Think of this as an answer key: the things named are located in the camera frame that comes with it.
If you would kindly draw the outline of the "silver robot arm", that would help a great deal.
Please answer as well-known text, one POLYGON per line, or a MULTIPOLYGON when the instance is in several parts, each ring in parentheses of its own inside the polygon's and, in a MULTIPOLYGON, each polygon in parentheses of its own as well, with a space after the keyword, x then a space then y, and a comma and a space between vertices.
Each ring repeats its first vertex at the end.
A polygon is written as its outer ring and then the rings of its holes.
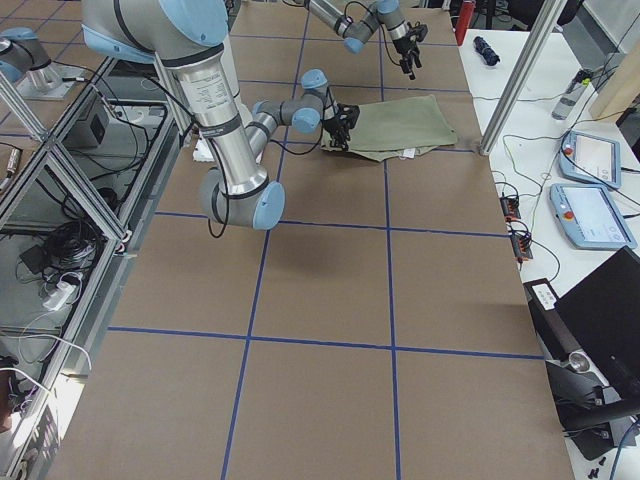
POLYGON ((415 79, 415 68, 421 68, 419 44, 424 41, 428 27, 406 20, 398 1, 374 1, 369 5, 348 1, 339 10, 330 1, 295 1, 296 6, 308 10, 343 39, 345 48, 358 54, 369 39, 383 28, 400 55, 397 65, 410 80, 415 79))
POLYGON ((304 74, 300 98, 259 103, 243 123, 222 63, 228 16, 221 1, 85 1, 82 16, 89 48, 120 60, 159 62, 177 80, 217 162, 200 187, 212 220, 256 230, 278 224, 284 188, 257 162, 278 127, 322 128, 338 147, 348 146, 359 109, 338 103, 319 69, 304 74))

